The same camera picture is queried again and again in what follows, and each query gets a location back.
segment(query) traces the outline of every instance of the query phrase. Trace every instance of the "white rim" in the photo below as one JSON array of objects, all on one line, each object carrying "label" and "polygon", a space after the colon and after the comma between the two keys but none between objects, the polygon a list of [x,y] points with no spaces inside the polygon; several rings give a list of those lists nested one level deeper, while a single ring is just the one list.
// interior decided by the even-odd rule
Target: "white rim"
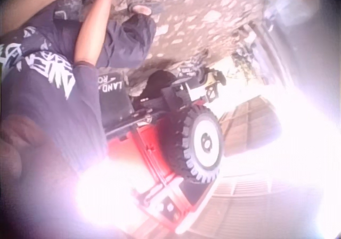
[{"label": "white rim", "polygon": [[[201,142],[204,135],[209,136],[210,142]],[[205,151],[203,145],[211,145],[209,153]],[[203,120],[197,124],[194,131],[194,151],[199,162],[205,167],[211,167],[217,161],[220,151],[219,135],[214,123],[211,121]]]}]

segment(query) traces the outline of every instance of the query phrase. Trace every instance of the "black tire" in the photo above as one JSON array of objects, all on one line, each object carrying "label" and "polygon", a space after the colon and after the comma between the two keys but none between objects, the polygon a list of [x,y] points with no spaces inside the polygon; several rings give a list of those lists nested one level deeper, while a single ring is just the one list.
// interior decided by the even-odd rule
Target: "black tire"
[{"label": "black tire", "polygon": [[[170,167],[176,174],[192,183],[211,183],[219,174],[224,151],[223,134],[217,118],[210,109],[199,105],[182,110],[175,117],[177,121],[173,121],[174,124],[171,125],[173,134],[167,137],[170,140],[165,149]],[[210,131],[204,130],[199,140],[203,125],[209,125]],[[208,160],[210,164],[203,163],[203,160]]]}]

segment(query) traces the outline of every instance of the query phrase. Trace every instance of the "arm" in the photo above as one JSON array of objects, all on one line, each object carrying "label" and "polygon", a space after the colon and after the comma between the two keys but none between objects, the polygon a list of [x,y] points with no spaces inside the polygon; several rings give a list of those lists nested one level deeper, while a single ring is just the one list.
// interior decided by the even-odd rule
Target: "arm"
[{"label": "arm", "polygon": [[96,0],[79,32],[75,63],[96,65],[104,43],[112,0]]},{"label": "arm", "polygon": [[4,35],[22,26],[44,7],[56,0],[4,0],[1,6],[1,32]]}]

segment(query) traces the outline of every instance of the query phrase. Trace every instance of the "red frame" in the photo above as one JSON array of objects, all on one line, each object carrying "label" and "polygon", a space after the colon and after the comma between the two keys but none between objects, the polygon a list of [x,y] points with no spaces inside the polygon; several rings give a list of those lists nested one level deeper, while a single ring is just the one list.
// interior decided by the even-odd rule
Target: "red frame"
[{"label": "red frame", "polygon": [[[161,151],[159,132],[167,122],[166,118],[158,120],[156,125],[146,125],[132,129],[124,140],[114,138],[109,141],[109,155],[113,159],[121,159],[130,166],[132,186],[139,187],[135,178],[139,178],[146,186],[135,190],[133,194],[138,200],[137,206],[158,223],[175,232],[186,216],[195,212],[204,200],[211,185],[205,190],[196,205],[192,205],[180,190],[183,178],[177,176],[168,166]],[[169,197],[180,213],[174,221],[167,219],[161,212],[156,211],[156,204]]]}]

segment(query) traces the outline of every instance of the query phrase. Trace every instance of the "red machine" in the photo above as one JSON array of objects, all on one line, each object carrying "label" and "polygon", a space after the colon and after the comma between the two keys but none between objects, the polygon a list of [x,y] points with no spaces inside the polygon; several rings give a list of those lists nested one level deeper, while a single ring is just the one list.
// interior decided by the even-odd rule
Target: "red machine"
[{"label": "red machine", "polygon": [[[224,79],[209,69],[180,79],[158,71],[133,101],[119,74],[99,80],[109,154],[131,191],[129,204],[177,233],[195,221],[215,188],[223,136],[204,104],[218,97]],[[140,237],[134,232],[140,226],[121,229]]]}]

